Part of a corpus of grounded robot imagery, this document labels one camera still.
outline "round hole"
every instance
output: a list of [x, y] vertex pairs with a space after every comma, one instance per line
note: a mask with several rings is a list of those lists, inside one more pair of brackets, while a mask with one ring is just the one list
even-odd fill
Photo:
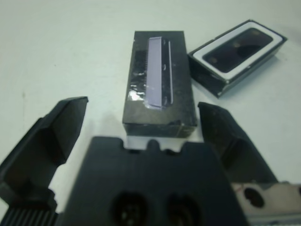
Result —
[[113, 206], [113, 218], [119, 226], [143, 226], [147, 217], [147, 203], [139, 194], [120, 195]]
[[189, 197], [172, 196], [168, 201], [167, 214], [173, 226], [196, 226], [199, 223], [198, 206]]
[[247, 188], [245, 190], [245, 197], [255, 207], [262, 208], [264, 206], [262, 196], [253, 188]]

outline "black box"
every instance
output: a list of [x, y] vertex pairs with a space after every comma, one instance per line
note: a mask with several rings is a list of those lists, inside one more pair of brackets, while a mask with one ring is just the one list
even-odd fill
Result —
[[183, 32], [135, 32], [122, 122], [131, 136], [187, 137], [194, 131]]
[[286, 41], [277, 32], [247, 20], [190, 52], [191, 76], [219, 98], [274, 56]]

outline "white table surface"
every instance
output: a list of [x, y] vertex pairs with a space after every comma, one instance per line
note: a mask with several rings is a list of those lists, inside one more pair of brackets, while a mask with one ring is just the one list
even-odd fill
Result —
[[[251, 18], [289, 41], [220, 99], [193, 81], [195, 103], [227, 108], [277, 178], [301, 183], [300, 9], [300, 0], [0, 0], [0, 161], [59, 100], [88, 96], [81, 135], [50, 184], [63, 211], [93, 136], [141, 149], [150, 139], [127, 138], [121, 123], [134, 31], [183, 30], [192, 51]], [[198, 127], [158, 140], [178, 150], [203, 138]]]

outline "black plastic part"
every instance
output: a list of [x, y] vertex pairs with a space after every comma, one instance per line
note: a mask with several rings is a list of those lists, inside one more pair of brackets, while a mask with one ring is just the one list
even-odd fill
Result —
[[30, 128], [0, 165], [0, 197], [10, 208], [55, 210], [48, 185], [80, 134], [87, 97], [60, 101]]
[[57, 217], [54, 210], [9, 208], [0, 226], [54, 226]]
[[198, 104], [203, 137], [220, 155], [231, 182], [277, 183], [248, 135], [221, 107]]
[[206, 144], [180, 153], [127, 150], [93, 138], [57, 226], [248, 225], [218, 157]]

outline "phone screen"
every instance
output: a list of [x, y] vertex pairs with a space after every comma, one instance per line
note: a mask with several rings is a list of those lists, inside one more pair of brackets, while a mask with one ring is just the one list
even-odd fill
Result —
[[203, 59], [223, 73], [228, 73], [273, 41], [267, 34], [250, 28], [232, 38]]

